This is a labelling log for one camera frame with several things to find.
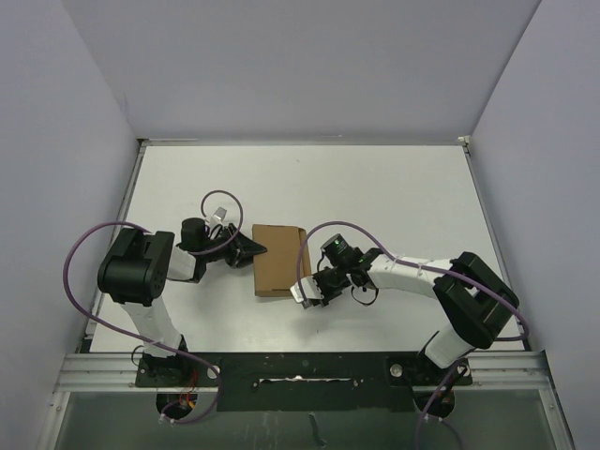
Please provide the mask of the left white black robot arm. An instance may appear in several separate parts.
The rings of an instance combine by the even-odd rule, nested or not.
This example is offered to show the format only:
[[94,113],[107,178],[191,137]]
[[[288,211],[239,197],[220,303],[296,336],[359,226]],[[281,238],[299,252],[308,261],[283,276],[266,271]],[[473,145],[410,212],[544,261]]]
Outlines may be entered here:
[[267,248],[239,232],[233,224],[215,226],[213,232],[199,217],[182,222],[180,242],[172,232],[146,234],[124,228],[101,263],[97,284],[133,321],[143,345],[142,361],[150,373],[170,385],[183,383],[190,361],[184,336],[177,331],[162,298],[169,281],[198,283],[207,265],[224,261],[232,268],[252,264]]

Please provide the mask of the brown cardboard box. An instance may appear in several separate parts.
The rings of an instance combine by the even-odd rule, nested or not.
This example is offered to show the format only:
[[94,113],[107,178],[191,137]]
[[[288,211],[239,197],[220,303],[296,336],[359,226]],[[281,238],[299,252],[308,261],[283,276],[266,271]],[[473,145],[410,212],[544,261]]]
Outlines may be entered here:
[[266,252],[253,258],[254,292],[260,298],[292,298],[296,264],[307,232],[299,227],[254,224],[252,239]]

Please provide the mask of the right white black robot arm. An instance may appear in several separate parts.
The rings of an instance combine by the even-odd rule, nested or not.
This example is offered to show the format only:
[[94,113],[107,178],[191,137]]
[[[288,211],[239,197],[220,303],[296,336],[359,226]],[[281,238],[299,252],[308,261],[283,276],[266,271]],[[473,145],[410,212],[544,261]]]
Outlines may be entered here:
[[416,361],[418,375],[437,383],[459,358],[486,350],[518,309],[518,298],[476,254],[450,260],[400,258],[373,247],[364,252],[336,234],[321,247],[328,267],[292,288],[303,308],[326,306],[344,290],[402,291],[435,299],[449,324],[434,333]]

